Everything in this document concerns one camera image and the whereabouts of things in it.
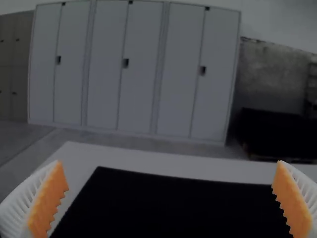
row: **gray wall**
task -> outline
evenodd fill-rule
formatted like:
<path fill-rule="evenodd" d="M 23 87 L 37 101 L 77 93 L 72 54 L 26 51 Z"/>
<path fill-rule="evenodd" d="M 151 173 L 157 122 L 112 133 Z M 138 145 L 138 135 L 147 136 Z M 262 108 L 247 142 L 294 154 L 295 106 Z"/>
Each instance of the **gray wall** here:
<path fill-rule="evenodd" d="M 242 108 L 300 114 L 314 54 L 241 38 L 233 116 Z"/>

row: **wooden pallet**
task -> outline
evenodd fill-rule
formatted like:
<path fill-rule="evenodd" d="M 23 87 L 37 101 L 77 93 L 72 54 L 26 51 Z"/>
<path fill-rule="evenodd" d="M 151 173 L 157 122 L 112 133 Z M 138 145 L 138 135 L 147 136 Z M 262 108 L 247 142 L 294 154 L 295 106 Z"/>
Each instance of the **wooden pallet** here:
<path fill-rule="evenodd" d="M 283 160 L 289 164 L 317 164 L 317 158 L 316 159 L 288 158 L 288 157 L 281 158 L 281 157 L 257 155 L 248 150 L 248 145 L 246 143 L 242 144 L 242 148 L 248 154 L 249 159 L 252 161 L 277 162 L 279 160 Z"/>

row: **gray floor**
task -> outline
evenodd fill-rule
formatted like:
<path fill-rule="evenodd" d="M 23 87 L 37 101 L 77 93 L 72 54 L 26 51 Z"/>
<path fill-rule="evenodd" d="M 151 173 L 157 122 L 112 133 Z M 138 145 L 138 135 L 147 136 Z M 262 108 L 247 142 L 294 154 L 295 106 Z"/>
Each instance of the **gray floor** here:
<path fill-rule="evenodd" d="M 70 129 L 54 129 L 20 123 L 15 125 L 14 122 L 0 122 L 0 128 L 5 128 L 5 132 L 0 134 L 0 143 L 15 148 L 14 152 L 13 149 L 11 150 L 11 155 L 16 155 L 10 157 L 10 160 L 0 167 L 0 202 L 66 141 L 172 154 L 197 155 L 211 157 L 211 159 L 247 158 L 242 149 L 235 143 L 228 147 L 196 145 Z M 10 140 L 5 139 L 8 134 L 10 134 Z M 38 136 L 37 140 L 34 139 L 33 134 Z M 0 150 L 0 158 L 4 156 L 2 153 L 7 153 L 6 149 Z"/>
<path fill-rule="evenodd" d="M 0 166 L 52 130 L 49 126 L 0 121 Z"/>

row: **locker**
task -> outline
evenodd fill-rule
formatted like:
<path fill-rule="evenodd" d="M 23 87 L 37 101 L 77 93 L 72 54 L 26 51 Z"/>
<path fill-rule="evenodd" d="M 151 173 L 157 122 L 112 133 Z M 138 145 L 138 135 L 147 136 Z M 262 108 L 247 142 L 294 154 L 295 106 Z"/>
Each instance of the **locker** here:
<path fill-rule="evenodd" d="M 14 33 L 13 65 L 28 65 L 32 32 L 33 11 L 19 13 Z"/>
<path fill-rule="evenodd" d="M 0 119 L 10 118 L 11 67 L 0 66 Z"/>
<path fill-rule="evenodd" d="M 157 134 L 190 134 L 204 11 L 200 6 L 170 4 Z"/>
<path fill-rule="evenodd" d="M 192 137 L 223 141 L 230 109 L 239 30 L 239 12 L 206 11 L 201 66 Z"/>
<path fill-rule="evenodd" d="M 62 6 L 55 67 L 54 122 L 80 125 L 89 1 Z"/>
<path fill-rule="evenodd" d="M 27 120 L 28 66 L 16 66 L 11 77 L 11 119 Z"/>
<path fill-rule="evenodd" d="M 29 117 L 35 121 L 53 121 L 54 68 L 61 4 L 37 7 L 33 29 Z"/>
<path fill-rule="evenodd" d="M 89 70 L 87 125 L 116 129 L 127 1 L 98 1 Z"/>
<path fill-rule="evenodd" d="M 11 66 L 17 13 L 0 16 L 0 66 Z"/>
<path fill-rule="evenodd" d="M 149 133 L 162 16 L 161 2 L 129 4 L 118 129 Z"/>

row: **white table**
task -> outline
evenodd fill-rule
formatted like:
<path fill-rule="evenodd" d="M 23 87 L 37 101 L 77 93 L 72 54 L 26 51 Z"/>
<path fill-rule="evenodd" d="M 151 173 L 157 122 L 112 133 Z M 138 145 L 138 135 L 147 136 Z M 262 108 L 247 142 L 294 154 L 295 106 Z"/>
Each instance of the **white table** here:
<path fill-rule="evenodd" d="M 54 160 L 63 162 L 69 192 L 58 207 L 49 235 L 98 166 L 182 178 L 256 184 L 271 184 L 276 169 L 276 163 L 164 154 L 75 142 L 66 142 L 40 168 Z M 295 167 L 317 181 L 317 165 Z"/>

